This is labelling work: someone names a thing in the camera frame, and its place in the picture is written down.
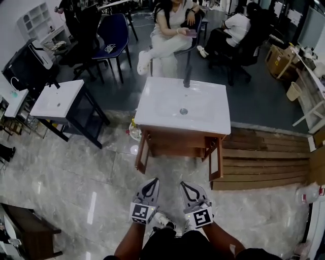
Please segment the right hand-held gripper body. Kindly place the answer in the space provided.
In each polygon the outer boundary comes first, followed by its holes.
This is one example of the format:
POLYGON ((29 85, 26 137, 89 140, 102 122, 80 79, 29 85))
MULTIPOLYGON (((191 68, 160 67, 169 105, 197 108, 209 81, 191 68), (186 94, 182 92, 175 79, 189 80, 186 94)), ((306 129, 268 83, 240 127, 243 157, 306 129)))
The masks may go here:
POLYGON ((184 209, 185 218, 198 229, 213 222, 212 203, 209 199, 199 200, 184 209))

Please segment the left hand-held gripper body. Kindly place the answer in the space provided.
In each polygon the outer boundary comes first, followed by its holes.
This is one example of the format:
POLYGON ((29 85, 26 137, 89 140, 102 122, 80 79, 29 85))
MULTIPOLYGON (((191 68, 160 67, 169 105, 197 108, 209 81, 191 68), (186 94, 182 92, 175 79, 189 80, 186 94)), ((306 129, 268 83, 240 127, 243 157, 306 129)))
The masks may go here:
POLYGON ((136 194, 130 205, 130 221, 143 225, 149 224, 158 210, 157 199, 158 195, 144 197, 136 194))

